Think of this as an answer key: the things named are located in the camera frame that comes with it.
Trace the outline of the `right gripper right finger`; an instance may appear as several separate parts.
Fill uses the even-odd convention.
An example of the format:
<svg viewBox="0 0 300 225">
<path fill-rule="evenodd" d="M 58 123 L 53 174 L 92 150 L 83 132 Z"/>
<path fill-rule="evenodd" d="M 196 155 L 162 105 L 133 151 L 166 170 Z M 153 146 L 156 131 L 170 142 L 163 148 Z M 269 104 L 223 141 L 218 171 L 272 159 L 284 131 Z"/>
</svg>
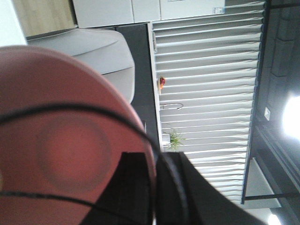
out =
<svg viewBox="0 0 300 225">
<path fill-rule="evenodd" d="M 158 225 L 262 225 L 219 193 L 184 153 L 163 152 L 156 164 Z"/>
</svg>

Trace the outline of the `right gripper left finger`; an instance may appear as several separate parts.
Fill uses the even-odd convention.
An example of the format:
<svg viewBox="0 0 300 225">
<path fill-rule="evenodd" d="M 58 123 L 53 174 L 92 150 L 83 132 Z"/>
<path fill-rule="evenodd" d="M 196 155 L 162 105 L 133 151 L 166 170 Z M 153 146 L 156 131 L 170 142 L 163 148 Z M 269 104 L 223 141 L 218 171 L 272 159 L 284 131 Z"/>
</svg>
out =
<svg viewBox="0 0 300 225">
<path fill-rule="evenodd" d="M 94 191 L 93 207 L 82 225 L 151 225 L 155 184 L 152 152 L 123 152 L 113 165 L 106 159 L 93 161 L 80 176 L 82 190 Z"/>
</svg>

